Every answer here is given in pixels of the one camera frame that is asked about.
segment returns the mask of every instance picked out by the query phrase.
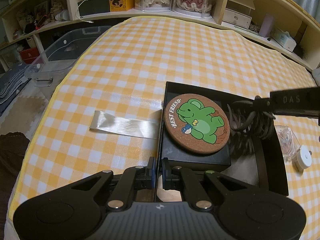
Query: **dark cloth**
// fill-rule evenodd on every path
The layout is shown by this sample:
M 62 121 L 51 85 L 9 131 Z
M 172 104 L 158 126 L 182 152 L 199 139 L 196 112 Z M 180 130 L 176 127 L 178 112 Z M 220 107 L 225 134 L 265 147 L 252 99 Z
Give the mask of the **dark cloth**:
M 4 239 L 9 198 L 29 142 L 20 132 L 0 135 L 0 239 Z
M 15 99 L 15 97 L 18 95 L 18 93 L 25 87 L 25 85 L 30 81 L 31 79 L 28 79 L 26 82 L 22 83 L 15 93 L 13 93 L 6 101 L 4 101 L 2 104 L 0 104 L 0 116 L 4 113 L 4 111 L 7 109 L 7 107 L 10 105 L 10 103 Z

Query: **red box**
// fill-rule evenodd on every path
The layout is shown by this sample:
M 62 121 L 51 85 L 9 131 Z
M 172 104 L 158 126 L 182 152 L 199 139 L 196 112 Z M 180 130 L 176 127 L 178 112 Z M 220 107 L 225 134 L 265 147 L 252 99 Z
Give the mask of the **red box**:
M 31 49 L 25 49 L 23 51 L 20 51 L 20 55 L 22 57 L 22 60 L 25 62 L 26 59 L 30 58 L 36 58 L 40 55 L 38 48 L 31 48 Z
M 27 58 L 27 59 L 24 59 L 24 63 L 26 64 L 31 64 L 32 62 L 34 62 L 35 60 L 37 59 L 37 57 L 31 57 L 31 58 Z

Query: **yellow checkered tablecloth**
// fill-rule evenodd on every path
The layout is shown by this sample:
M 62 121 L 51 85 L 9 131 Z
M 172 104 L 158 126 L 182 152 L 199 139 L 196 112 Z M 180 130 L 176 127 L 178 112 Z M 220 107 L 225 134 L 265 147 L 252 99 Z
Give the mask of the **yellow checkered tablecloth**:
M 98 171 L 115 174 L 146 165 L 152 139 L 89 130 L 95 110 L 160 121 L 166 81 L 240 96 L 315 86 L 302 66 L 274 50 L 222 31 L 166 17 L 134 17 L 92 45 L 56 89 L 27 150 L 9 217 L 29 198 Z M 308 118 L 277 117 L 312 151 L 312 166 L 298 173 L 286 164 L 289 197 L 307 214 L 301 239 L 320 237 L 320 128 Z

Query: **satin ribbon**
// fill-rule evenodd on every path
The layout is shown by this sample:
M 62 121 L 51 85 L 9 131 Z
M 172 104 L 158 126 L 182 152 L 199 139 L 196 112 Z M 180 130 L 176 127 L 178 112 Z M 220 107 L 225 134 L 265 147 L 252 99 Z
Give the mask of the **satin ribbon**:
M 90 129 L 155 140 L 159 138 L 158 123 L 117 117 L 102 111 L 94 111 Z

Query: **plastic box lid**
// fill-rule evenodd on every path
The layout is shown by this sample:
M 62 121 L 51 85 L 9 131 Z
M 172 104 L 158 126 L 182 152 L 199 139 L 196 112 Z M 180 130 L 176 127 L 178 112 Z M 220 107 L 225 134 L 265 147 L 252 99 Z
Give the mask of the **plastic box lid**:
M 55 76 L 67 75 L 81 54 L 110 27 L 88 27 L 66 33 L 37 57 L 25 76 L 33 78 L 36 84 L 45 81 L 50 86 Z

